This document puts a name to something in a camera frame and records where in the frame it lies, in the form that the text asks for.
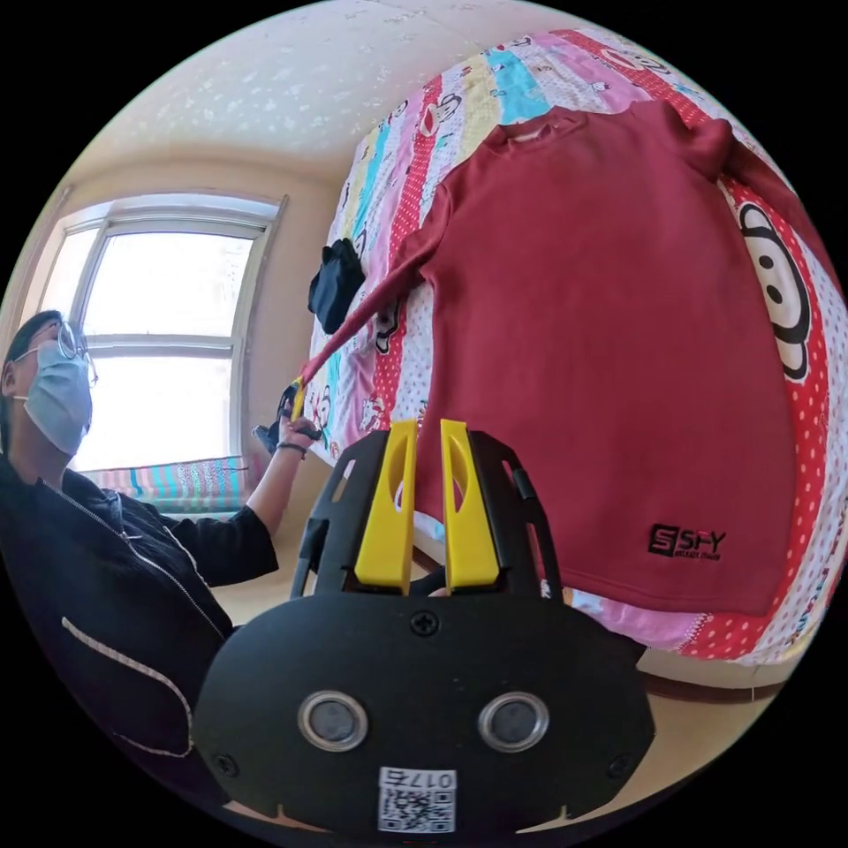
sfy logo text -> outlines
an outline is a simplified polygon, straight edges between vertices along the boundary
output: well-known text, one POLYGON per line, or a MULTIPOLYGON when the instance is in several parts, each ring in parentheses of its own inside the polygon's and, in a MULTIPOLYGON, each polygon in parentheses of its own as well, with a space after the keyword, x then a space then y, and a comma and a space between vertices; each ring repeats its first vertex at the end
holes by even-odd
POLYGON ((722 558, 719 548, 726 535, 708 530, 687 530, 670 524, 654 524, 647 552, 661 557, 718 560, 722 558))

ceiling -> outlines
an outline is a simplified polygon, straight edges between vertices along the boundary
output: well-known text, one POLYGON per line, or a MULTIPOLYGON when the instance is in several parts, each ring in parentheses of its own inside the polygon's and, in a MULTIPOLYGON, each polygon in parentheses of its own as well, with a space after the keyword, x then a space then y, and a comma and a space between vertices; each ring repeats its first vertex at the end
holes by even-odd
POLYGON ((268 161, 338 186, 360 139, 417 87, 528 32, 585 25, 519 0, 326 0, 216 42, 147 88, 69 175, 179 155, 268 161))

black jacket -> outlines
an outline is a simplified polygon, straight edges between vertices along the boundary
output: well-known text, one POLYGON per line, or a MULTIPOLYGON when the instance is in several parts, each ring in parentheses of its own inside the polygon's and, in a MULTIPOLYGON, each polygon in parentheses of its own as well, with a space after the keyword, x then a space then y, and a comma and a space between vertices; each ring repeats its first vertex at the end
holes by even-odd
POLYGON ((165 784, 227 803, 193 750, 192 715, 232 632, 209 588, 278 567, 255 513, 175 521, 70 471, 62 494, 28 486, 0 456, 0 553, 35 638, 91 718, 165 784))

window pane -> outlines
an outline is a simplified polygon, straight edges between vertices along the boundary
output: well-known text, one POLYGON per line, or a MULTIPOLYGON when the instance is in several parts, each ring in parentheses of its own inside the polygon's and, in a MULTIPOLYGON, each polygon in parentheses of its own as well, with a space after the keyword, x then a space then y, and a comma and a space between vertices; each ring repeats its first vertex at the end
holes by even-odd
POLYGON ((140 232, 106 242, 88 335, 229 336, 251 238, 140 232))
POLYGON ((71 312, 73 296, 96 238, 97 230, 83 230, 64 237, 41 309, 58 309, 66 317, 71 312))
POLYGON ((98 357, 77 471, 230 455, 229 360, 98 357))

window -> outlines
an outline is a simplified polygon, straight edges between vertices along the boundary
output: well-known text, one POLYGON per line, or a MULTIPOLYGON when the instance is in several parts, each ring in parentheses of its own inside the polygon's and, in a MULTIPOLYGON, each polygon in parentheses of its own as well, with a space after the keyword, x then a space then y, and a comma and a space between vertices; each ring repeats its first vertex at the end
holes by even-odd
POLYGON ((95 413, 78 471, 242 450, 247 319, 277 208, 206 202, 137 203, 65 224, 39 308, 80 326, 95 364, 95 413))

